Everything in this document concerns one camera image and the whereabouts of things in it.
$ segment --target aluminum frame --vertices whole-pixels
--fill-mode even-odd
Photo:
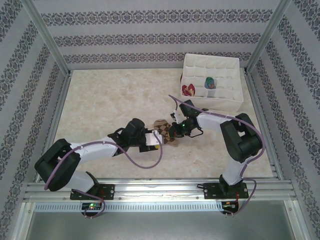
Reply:
[[[58,109],[54,116],[54,123],[49,132],[45,150],[54,142],[63,106],[67,97],[72,72],[69,74],[62,95],[59,99]],[[244,72],[253,108],[257,116],[261,133],[266,138],[266,151],[270,160],[273,177],[255,178],[257,189],[252,201],[284,201],[287,214],[294,232],[299,240],[309,240],[310,235],[302,211],[297,200],[294,187],[290,180],[284,180],[278,159],[273,148],[266,121],[262,114],[258,97],[253,89],[252,79]],[[114,200],[106,201],[130,205],[132,203],[204,203],[219,202],[222,199],[206,200],[197,184],[218,182],[218,178],[177,178],[177,179],[98,179],[102,184],[115,184]],[[254,184],[246,182],[249,194]],[[44,183],[38,176],[36,182],[28,183],[23,202],[18,215],[18,220],[13,230],[13,240],[25,240],[32,221],[32,216],[37,203],[71,203],[70,189],[62,188],[56,192],[44,190]]]
[[[60,67],[63,76],[66,77],[68,73],[70,72],[70,69],[67,65],[66,60],[64,59],[64,56],[59,50],[59,47],[57,46],[54,38],[50,34],[50,31],[45,24],[45,21],[41,17],[35,3],[33,0],[21,0],[21,3],[30,16],[31,20],[33,21],[34,25],[36,26],[36,29],[40,33],[42,39],[44,40],[45,44],[47,45],[48,49],[50,50],[52,56],[54,57],[54,60]]]
[[[282,16],[284,15],[285,11],[287,10],[291,2],[292,0],[279,1],[279,4],[276,6],[276,9],[272,14],[269,23],[267,24],[265,30],[263,31],[263,34],[249,59],[249,62],[247,64],[248,72],[252,72],[252,70],[255,68],[255,65],[260,55],[264,51],[266,45],[268,44],[269,39],[271,38],[272,33],[276,29],[278,23],[280,22]]]

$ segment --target gray metal floor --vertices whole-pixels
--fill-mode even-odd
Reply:
[[[220,212],[111,212],[95,219],[35,212],[27,239],[292,240],[294,235],[283,201],[252,201],[234,218]]]

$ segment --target enclosure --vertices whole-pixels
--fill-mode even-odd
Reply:
[[[0,238],[320,239],[319,3],[2,0]],[[214,132],[164,146],[150,170],[122,155],[79,166],[115,184],[98,221],[83,218],[70,189],[44,191],[34,165],[57,139],[93,141],[132,118],[170,122],[188,53],[239,59],[243,103],[213,111],[247,113],[265,139],[245,172],[257,190],[242,213],[225,218],[196,187],[228,164]],[[159,156],[128,153],[144,166]]]

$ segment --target metal strip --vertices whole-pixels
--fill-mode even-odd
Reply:
[[[298,200],[284,201],[284,205],[295,239],[311,240]]]
[[[222,211],[220,201],[210,202],[108,202],[105,212],[109,213],[145,213],[145,212],[207,212]],[[40,202],[35,213],[78,213],[81,212],[79,202]]]
[[[262,135],[264,136],[265,149],[266,149],[266,153],[268,155],[269,161],[271,161],[274,164],[274,167],[275,167],[275,170],[277,173],[277,177],[279,178],[279,180],[283,180],[284,176],[282,174],[282,170],[281,170],[278,158],[277,158],[275,148],[272,144],[272,140],[271,140],[271,136],[270,136],[270,133],[268,130],[267,122],[266,122],[265,116],[263,114],[263,110],[262,110],[261,105],[258,100],[258,95],[256,93],[256,90],[253,87],[253,82],[252,82],[251,76],[249,74],[244,74],[244,77],[245,77],[245,81],[246,81],[246,84],[247,84],[247,87],[249,90],[249,94],[251,97],[253,109],[255,111],[256,119],[259,123],[260,131],[261,131]]]
[[[61,54],[54,38],[51,36],[47,25],[45,24],[43,18],[41,17],[35,3],[33,0],[21,0],[23,7],[25,8],[26,12],[30,16],[33,24],[36,26],[38,32],[40,33],[41,37],[44,40],[44,43],[47,45],[48,49],[52,53],[56,63],[60,67],[64,76],[67,76],[70,69]]]
[[[25,240],[27,238],[35,205],[35,203],[22,203],[11,240]]]
[[[197,184],[218,182],[218,179],[101,179],[101,184],[115,184],[114,200],[109,202],[209,202],[204,198],[202,189]],[[274,178],[256,179],[257,188],[252,200],[295,200],[296,193],[290,180],[279,181]],[[249,193],[254,188],[246,182]],[[70,189],[62,188],[56,192],[44,190],[43,183],[29,183],[23,198],[24,202],[33,203],[67,203]]]
[[[277,169],[276,169],[276,167],[275,167],[275,164],[274,164],[274,163],[270,163],[270,168],[271,168],[273,177],[276,178],[276,179],[278,179],[278,174],[277,174]]]
[[[58,100],[58,106],[57,106],[57,109],[56,109],[56,111],[54,113],[54,117],[53,117],[53,120],[52,120],[52,126],[51,126],[51,128],[49,130],[49,136],[48,136],[48,140],[45,143],[44,151],[47,151],[50,148],[50,146],[52,146],[52,144],[54,144],[56,133],[57,133],[57,129],[58,129],[58,125],[59,125],[59,122],[60,122],[62,111],[64,109],[64,105],[65,105],[65,101],[66,101],[66,98],[67,98],[67,93],[68,93],[68,90],[69,90],[69,86],[70,86],[70,82],[71,82],[71,78],[72,78],[73,72],[74,72],[73,70],[70,71],[70,73],[66,76],[67,79],[64,81],[64,85],[62,87],[62,93],[61,93],[60,98]],[[37,174],[36,178],[35,178],[35,181],[39,182],[40,179],[41,179],[40,175]]]
[[[278,6],[274,10],[270,21],[268,22],[258,44],[256,45],[249,61],[247,64],[247,71],[251,73],[262,54],[263,50],[265,49],[269,39],[271,38],[272,33],[276,29],[278,23],[280,22],[282,16],[284,15],[286,9],[288,8],[291,0],[280,0]]]

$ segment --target brown patterned cloth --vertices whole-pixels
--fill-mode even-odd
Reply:
[[[153,127],[163,136],[163,144],[170,144],[175,147],[178,146],[178,142],[175,141],[176,139],[169,137],[169,128],[171,125],[166,120],[156,120],[153,124]]]

